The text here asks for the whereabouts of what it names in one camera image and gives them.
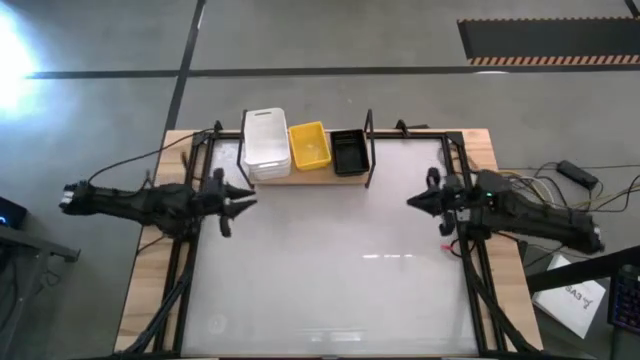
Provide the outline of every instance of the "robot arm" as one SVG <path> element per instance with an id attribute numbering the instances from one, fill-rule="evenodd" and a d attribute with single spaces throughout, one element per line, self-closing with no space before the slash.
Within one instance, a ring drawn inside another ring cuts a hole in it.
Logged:
<path id="1" fill-rule="evenodd" d="M 432 216 L 443 215 L 440 231 L 449 235 L 455 229 L 455 211 L 469 211 L 460 222 L 474 239 L 489 239 L 492 232 L 510 231 L 561 242 L 564 246 L 593 254 L 604 250 L 600 229 L 591 215 L 569 208 L 537 204 L 516 193 L 511 183 L 489 170 L 478 172 L 475 185 L 465 189 L 457 176 L 447 176 L 439 187 L 438 170 L 429 169 L 428 190 L 407 200 L 410 206 Z"/>
<path id="2" fill-rule="evenodd" d="M 59 206 L 68 215 L 106 214 L 144 226 L 155 225 L 172 238 L 186 235 L 202 217 L 218 215 L 220 231 L 229 237 L 229 219 L 234 219 L 256 201 L 231 202 L 255 193 L 225 184 L 223 178 L 224 171 L 215 169 L 213 177 L 206 179 L 204 191 L 200 193 L 184 184 L 123 191 L 80 181 L 64 187 Z"/>

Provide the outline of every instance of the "yellow basket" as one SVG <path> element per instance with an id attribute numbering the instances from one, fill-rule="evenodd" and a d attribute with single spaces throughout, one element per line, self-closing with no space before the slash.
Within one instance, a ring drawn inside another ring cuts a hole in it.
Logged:
<path id="1" fill-rule="evenodd" d="M 289 142 L 299 170 L 313 170 L 331 163 L 327 136 L 320 121 L 291 126 Z"/>

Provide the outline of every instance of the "white plastic container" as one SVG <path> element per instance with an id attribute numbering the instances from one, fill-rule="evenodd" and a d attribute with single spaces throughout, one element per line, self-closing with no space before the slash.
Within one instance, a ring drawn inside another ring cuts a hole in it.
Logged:
<path id="1" fill-rule="evenodd" d="M 284 110 L 248 111 L 244 123 L 244 163 L 258 180 L 288 176 L 291 151 Z"/>

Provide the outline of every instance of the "floor mat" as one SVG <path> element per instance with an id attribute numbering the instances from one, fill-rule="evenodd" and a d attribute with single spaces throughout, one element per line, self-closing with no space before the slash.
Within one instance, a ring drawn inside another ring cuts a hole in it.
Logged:
<path id="1" fill-rule="evenodd" d="M 463 19 L 458 28 L 471 65 L 640 63 L 640 19 Z"/>

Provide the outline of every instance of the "black basket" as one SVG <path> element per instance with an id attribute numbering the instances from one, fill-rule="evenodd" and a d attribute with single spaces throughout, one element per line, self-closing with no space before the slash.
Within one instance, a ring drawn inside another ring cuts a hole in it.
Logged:
<path id="1" fill-rule="evenodd" d="M 338 176 L 361 175 L 369 171 L 369 154 L 364 131 L 332 131 L 331 155 L 333 169 Z"/>

